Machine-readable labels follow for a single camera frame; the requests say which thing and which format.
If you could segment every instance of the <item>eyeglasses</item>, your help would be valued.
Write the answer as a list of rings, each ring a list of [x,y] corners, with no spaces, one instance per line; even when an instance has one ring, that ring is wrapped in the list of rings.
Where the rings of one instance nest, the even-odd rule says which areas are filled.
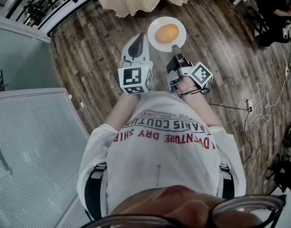
[[[209,228],[274,228],[286,204],[286,195],[246,195],[213,207]],[[82,228],[184,228],[176,220],[153,215],[112,215]]]

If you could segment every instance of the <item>glasses frame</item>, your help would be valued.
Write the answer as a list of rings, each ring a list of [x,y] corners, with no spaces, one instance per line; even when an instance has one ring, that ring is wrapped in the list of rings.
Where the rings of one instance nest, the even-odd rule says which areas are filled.
[[[210,220],[209,224],[212,227],[218,228],[217,224],[214,222],[213,214],[214,212],[218,211],[218,209],[226,209],[226,208],[238,208],[239,206],[245,204],[246,202],[252,202],[253,204],[257,203],[258,207],[263,207],[263,203],[269,204],[269,206],[263,207],[268,210],[271,210],[272,206],[276,209],[271,210],[272,213],[268,217],[268,219],[263,222],[262,224],[254,227],[254,228],[263,228],[266,227],[271,222],[271,228],[275,228],[277,221],[286,205],[286,195],[245,195],[241,197],[237,197],[230,200],[225,200],[217,205],[215,205],[212,210],[210,211]],[[124,214],[124,215],[111,215],[99,220],[91,221],[81,228],[98,228],[98,227],[110,227],[116,225],[133,225],[133,224],[145,224],[145,225],[157,225],[157,226],[165,226],[168,228],[186,228],[180,222],[164,218],[161,216],[155,215],[138,215],[138,214]]]

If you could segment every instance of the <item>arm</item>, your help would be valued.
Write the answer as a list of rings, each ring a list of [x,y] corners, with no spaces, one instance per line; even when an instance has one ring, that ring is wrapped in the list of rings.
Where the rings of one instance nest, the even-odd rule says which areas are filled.
[[[178,88],[182,93],[185,93],[184,91],[188,92],[197,89],[194,81],[186,76],[181,79],[181,83],[179,84]],[[205,122],[208,127],[223,127],[219,117],[213,111],[201,93],[186,95],[183,99],[198,114],[198,116]]]
[[[119,131],[127,124],[138,103],[137,95],[122,93],[117,104],[107,116],[105,123]]]
[[[285,17],[285,16],[288,16],[288,17],[291,17],[291,11],[282,11],[280,9],[277,9],[273,12],[273,14],[275,14],[276,16],[280,16],[280,17]]]

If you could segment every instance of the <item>wooden floor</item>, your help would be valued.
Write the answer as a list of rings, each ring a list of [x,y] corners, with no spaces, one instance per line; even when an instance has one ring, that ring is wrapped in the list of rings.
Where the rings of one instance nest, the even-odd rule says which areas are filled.
[[[182,50],[188,59],[201,61],[213,72],[214,82],[207,100],[245,108],[244,98],[252,96],[257,82],[264,85],[266,99],[262,104],[275,103],[284,82],[290,45],[274,43],[266,50],[260,48],[253,36],[250,22],[244,19],[246,5],[235,8],[230,0],[189,0],[184,6],[168,4],[159,16],[138,19],[115,17],[115,12],[103,10],[99,2],[90,2],[52,35],[52,52],[63,86],[73,95],[73,103],[89,132],[99,126],[115,105],[120,95],[117,68],[126,42],[160,16],[179,19],[187,30]],[[166,90],[164,77],[171,53],[150,48],[154,62],[153,88]],[[256,88],[253,102],[263,96]],[[244,137],[246,112],[213,107],[228,133],[234,135],[242,161],[250,154],[251,146]],[[246,135],[254,152],[245,165],[248,174],[261,144],[265,120],[251,126],[249,115]],[[291,122],[291,71],[283,94],[276,106],[263,140],[258,159],[247,178],[248,193],[267,193],[273,182],[264,183],[267,167],[281,153],[285,129]]]

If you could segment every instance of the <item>lips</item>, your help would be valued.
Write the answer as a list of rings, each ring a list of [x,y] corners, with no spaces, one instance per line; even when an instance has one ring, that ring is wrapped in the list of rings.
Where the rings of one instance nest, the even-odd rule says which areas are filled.
[[[194,191],[182,185],[168,187],[160,197],[173,196],[174,194],[193,193]]]

